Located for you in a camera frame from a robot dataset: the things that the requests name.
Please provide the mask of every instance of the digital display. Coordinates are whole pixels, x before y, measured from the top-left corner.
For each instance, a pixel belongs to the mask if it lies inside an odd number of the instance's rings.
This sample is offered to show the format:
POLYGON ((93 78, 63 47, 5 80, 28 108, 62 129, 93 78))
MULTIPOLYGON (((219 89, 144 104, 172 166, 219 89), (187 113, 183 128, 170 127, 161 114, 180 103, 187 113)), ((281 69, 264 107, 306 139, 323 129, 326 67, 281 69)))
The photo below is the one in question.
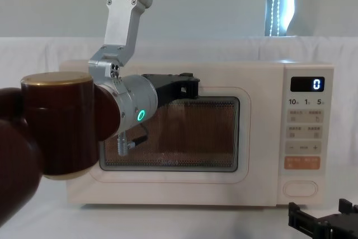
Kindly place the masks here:
POLYGON ((324 77, 292 77, 291 92, 323 92, 324 77))

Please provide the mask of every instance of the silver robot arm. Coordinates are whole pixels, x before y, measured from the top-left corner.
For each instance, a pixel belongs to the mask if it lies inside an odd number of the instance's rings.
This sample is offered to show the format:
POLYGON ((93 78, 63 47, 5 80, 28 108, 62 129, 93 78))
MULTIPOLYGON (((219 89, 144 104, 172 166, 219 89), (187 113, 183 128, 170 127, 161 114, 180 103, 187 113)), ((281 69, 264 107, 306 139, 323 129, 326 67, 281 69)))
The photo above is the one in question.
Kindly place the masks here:
MULTIPOLYGON (((125 131, 150 119, 160 106, 175 99, 193 99, 198 94, 199 80, 191 73, 170 77, 158 74, 120 76, 121 68, 134 54, 140 16, 152 2, 107 0, 109 16, 104 45, 85 63, 94 83, 109 92, 119 108, 120 125, 114 135, 118 135, 118 153, 121 156, 146 140, 146 137, 141 137, 127 142, 125 131)), ((62 64, 60 70, 73 70, 78 66, 74 62, 77 61, 62 64)))

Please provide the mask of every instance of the microwave control panel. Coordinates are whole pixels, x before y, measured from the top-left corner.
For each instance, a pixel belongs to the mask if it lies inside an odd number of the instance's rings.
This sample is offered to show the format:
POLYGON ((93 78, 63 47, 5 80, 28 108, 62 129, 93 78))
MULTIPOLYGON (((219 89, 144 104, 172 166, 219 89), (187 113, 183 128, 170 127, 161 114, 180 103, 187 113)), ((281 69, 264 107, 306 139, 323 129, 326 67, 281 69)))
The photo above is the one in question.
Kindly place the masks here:
POLYGON ((284 80, 280 176, 324 175, 333 67, 288 64, 284 80))

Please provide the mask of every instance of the microwave window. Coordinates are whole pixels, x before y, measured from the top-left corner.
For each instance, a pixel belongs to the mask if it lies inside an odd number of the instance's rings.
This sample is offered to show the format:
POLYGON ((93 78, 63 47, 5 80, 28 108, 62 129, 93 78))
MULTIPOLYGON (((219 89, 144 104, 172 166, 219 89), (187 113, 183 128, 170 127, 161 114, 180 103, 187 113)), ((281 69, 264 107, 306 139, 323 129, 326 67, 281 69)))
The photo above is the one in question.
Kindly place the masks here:
POLYGON ((101 144, 106 171, 234 172, 238 168, 240 102, 235 97, 177 100, 126 132, 128 141, 148 140, 118 155, 117 136, 101 144))

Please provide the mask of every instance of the white microwave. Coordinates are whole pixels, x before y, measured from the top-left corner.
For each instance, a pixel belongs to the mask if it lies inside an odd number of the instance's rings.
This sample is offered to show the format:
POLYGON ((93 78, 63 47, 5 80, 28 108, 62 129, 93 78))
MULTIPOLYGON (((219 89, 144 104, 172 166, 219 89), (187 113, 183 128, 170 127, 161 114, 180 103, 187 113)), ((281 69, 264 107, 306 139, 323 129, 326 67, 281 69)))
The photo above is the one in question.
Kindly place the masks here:
MULTIPOLYGON (((100 161, 67 181, 88 204, 275 206, 323 200, 333 66, 324 63, 129 62, 130 74, 193 73, 197 100, 146 121, 147 142, 127 156, 117 138, 100 161)), ((128 137, 143 132, 140 126, 128 137)))

